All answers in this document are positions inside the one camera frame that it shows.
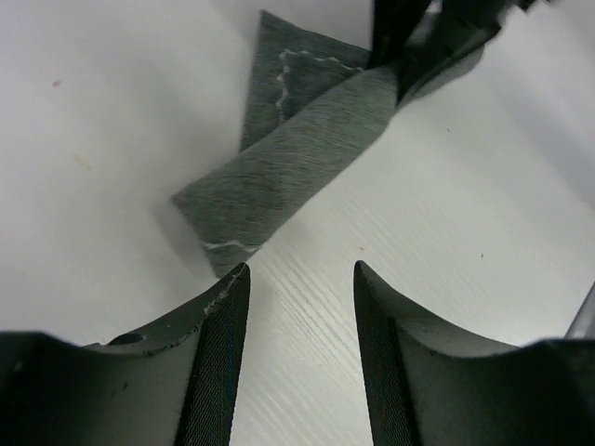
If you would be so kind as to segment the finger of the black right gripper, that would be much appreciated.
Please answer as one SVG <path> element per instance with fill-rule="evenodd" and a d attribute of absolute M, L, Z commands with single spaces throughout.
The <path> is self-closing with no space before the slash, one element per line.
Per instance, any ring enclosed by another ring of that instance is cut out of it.
<path fill-rule="evenodd" d="M 390 64 L 402 53 L 431 0 L 375 0 L 369 68 Z"/>
<path fill-rule="evenodd" d="M 446 69 L 486 44 L 500 31 L 500 1 L 444 1 L 420 46 L 399 60 L 397 100 L 405 102 Z"/>

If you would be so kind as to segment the grey cloth napkin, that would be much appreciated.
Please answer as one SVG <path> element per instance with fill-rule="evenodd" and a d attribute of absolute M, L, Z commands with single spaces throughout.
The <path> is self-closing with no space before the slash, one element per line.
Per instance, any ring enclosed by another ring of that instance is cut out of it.
<path fill-rule="evenodd" d="M 247 261 L 385 131 L 394 71 L 364 48 L 259 16 L 239 153 L 174 195 L 217 277 Z"/>

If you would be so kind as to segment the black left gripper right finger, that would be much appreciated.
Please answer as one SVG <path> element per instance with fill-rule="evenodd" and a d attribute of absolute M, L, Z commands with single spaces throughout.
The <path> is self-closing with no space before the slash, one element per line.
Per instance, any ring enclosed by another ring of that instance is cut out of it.
<path fill-rule="evenodd" d="M 376 445 L 593 443 L 592 339 L 495 341 L 420 306 L 361 261 L 353 293 Z"/>

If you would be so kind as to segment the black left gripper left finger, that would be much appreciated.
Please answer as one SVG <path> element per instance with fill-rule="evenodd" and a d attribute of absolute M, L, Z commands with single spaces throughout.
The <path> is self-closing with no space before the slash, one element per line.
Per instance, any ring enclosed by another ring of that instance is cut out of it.
<path fill-rule="evenodd" d="M 5 445 L 226 445 L 250 297 L 241 264 L 111 342 L 1 335 Z"/>

